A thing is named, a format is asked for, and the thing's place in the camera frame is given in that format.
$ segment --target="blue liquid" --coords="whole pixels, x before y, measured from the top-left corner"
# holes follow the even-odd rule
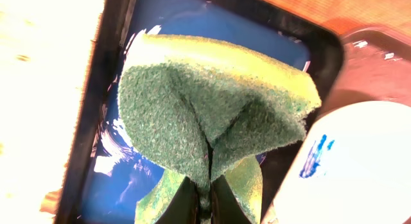
[[[137,0],[125,44],[133,33],[160,25],[160,34],[194,35],[225,40],[259,51],[303,70],[308,50],[274,30],[248,21],[203,0]],[[121,52],[120,62],[125,56]],[[123,64],[110,86],[107,115],[100,124],[96,145],[96,165],[90,169],[81,215],[88,223],[134,223],[136,203],[159,182],[163,168],[136,152],[119,130],[117,90]],[[259,162],[265,154],[256,156]]]

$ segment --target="wooden surface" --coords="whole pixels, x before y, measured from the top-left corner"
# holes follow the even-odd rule
[[[53,221],[104,6],[0,0],[0,223]]]
[[[382,24],[411,37],[411,0],[264,0],[338,34]]]

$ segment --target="sponge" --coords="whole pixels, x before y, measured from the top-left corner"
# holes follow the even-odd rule
[[[263,202],[263,174],[254,156],[241,159],[225,179],[242,211],[253,224],[260,221]]]
[[[244,157],[303,139],[302,119],[321,101],[308,74],[261,53],[202,37],[139,33],[118,103],[132,144],[192,179],[209,212],[211,180]]]
[[[136,224],[154,224],[160,219],[186,176],[164,170],[160,182],[137,204]]]

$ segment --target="green scouring pad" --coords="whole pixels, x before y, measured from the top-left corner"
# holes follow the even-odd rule
[[[302,119],[321,101],[308,74],[261,53],[202,37],[139,33],[118,103],[135,148],[192,179],[207,213],[211,181],[245,157],[303,139]]]

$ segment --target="white cup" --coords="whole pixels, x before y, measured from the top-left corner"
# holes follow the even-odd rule
[[[367,101],[314,123],[274,198],[279,224],[404,223],[411,107]]]

